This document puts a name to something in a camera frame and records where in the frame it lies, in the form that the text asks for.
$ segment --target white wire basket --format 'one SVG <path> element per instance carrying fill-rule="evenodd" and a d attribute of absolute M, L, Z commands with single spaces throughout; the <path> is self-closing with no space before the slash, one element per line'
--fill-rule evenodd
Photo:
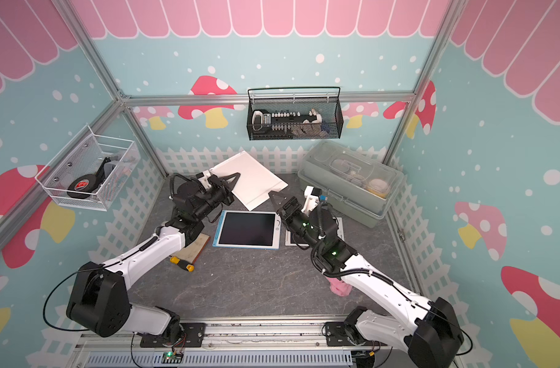
<path fill-rule="evenodd" d="M 90 134 L 85 136 L 60 164 L 51 169 L 51 163 L 61 152 L 63 150 L 43 167 L 35 179 L 58 205 L 98 211 L 107 211 L 110 208 L 140 159 L 134 141 L 99 136 L 92 133 L 91 129 Z M 81 195 L 81 191 L 68 190 L 70 184 L 82 175 L 95 174 L 105 158 L 115 156 L 116 162 L 113 164 L 116 166 L 106 180 L 89 193 L 89 197 L 79 199 L 68 195 L 68 193 Z"/>

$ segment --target metal bracket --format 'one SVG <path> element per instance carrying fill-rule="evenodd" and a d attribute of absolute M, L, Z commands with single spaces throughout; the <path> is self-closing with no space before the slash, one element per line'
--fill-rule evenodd
<path fill-rule="evenodd" d="M 183 343 L 184 347 L 201 347 L 202 339 L 204 338 L 204 323 L 181 323 L 186 333 L 185 341 Z M 152 336 L 143 336 L 141 338 L 141 347 L 163 347 L 163 344 L 159 339 L 155 339 Z"/>

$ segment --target mesh wire basket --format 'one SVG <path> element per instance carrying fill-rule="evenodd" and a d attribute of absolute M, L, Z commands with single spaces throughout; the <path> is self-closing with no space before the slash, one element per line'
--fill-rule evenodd
<path fill-rule="evenodd" d="M 79 199 L 68 195 L 81 194 L 68 190 L 70 184 L 82 175 L 95 174 L 105 158 L 114 156 L 117 165 L 89 197 Z M 134 141 L 90 133 L 58 165 L 50 168 L 55 158 L 35 176 L 53 201 L 64 207 L 107 211 L 135 169 L 140 155 Z"/>
<path fill-rule="evenodd" d="M 343 115 L 339 87 L 284 87 L 247 90 L 250 140 L 340 138 Z"/>

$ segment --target white paper sheet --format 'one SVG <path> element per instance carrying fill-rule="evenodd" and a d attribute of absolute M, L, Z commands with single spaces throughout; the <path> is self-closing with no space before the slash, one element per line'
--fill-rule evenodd
<path fill-rule="evenodd" d="M 241 173 L 233 194 L 249 211 L 267 201 L 271 190 L 280 191 L 288 186 L 245 151 L 221 162 L 210 172 L 218 177 Z"/>

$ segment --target plastic storage box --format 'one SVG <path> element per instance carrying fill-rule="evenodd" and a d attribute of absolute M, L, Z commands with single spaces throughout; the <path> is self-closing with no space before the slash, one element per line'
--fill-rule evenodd
<path fill-rule="evenodd" d="M 301 189 L 322 189 L 336 210 L 374 227 L 386 216 L 403 174 L 333 142 L 322 142 L 305 156 L 298 177 Z"/>

